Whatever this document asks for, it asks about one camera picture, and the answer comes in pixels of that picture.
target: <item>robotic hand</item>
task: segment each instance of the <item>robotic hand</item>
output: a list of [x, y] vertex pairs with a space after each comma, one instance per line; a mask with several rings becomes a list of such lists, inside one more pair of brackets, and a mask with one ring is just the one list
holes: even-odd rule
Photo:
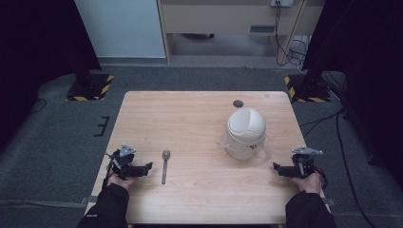
[[295, 153], [291, 158], [293, 160], [293, 166], [281, 166], [273, 162], [273, 167], [276, 171], [278, 171], [278, 175], [289, 178], [304, 179], [309, 175], [318, 172], [324, 179], [324, 184], [322, 186], [324, 189], [328, 184], [326, 175], [324, 174], [323, 170], [315, 166], [314, 158], [312, 157], [312, 155], [316, 154], [321, 155], [323, 152], [321, 150], [315, 150], [305, 146], [293, 149], [292, 152]]
[[110, 169], [113, 173], [117, 174], [122, 180], [126, 178], [142, 177], [148, 175], [148, 170], [152, 168], [152, 162], [147, 163], [145, 166], [134, 166], [132, 164], [134, 159], [135, 149], [122, 144], [121, 149], [117, 149], [110, 158], [109, 165], [107, 166], [106, 177], [104, 178], [103, 189], [106, 187], [107, 180], [110, 176]]

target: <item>wooden cabinet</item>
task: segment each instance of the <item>wooden cabinet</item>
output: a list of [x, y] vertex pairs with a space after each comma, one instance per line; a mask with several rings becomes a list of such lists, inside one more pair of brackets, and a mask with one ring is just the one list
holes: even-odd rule
[[[253, 32], [252, 28], [264, 28], [277, 48], [274, 33], [277, 17], [278, 40], [288, 51], [295, 35], [313, 33], [324, 0], [295, 0], [292, 7], [280, 10], [270, 6], [268, 0], [159, 0], [158, 3], [169, 62], [177, 33], [245, 34]], [[284, 55], [278, 59], [286, 60]]]

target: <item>white lid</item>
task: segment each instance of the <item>white lid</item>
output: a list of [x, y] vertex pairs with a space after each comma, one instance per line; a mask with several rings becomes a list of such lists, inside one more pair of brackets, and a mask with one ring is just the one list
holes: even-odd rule
[[240, 143], [256, 144], [265, 136], [266, 121], [256, 109], [245, 107], [229, 118], [228, 132]]

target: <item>wooden table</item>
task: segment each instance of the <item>wooden table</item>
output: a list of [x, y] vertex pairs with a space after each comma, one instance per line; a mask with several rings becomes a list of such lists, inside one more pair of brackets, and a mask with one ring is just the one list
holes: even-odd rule
[[[238, 110], [235, 100], [263, 114], [272, 160], [237, 161], [220, 146], [226, 121]], [[137, 149], [135, 164], [154, 162], [130, 190], [126, 214], [128, 223], [152, 224], [285, 223], [284, 206], [297, 187], [272, 163], [291, 165], [291, 150], [305, 144], [288, 95], [265, 91], [127, 92], [106, 152], [122, 143]], [[164, 149], [171, 157], [162, 185]], [[108, 162], [105, 157], [94, 196]]]

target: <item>white wall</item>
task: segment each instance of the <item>white wall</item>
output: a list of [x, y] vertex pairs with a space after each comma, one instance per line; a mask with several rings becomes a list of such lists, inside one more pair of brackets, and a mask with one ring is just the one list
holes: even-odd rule
[[75, 0], [98, 57], [165, 58], [156, 0]]

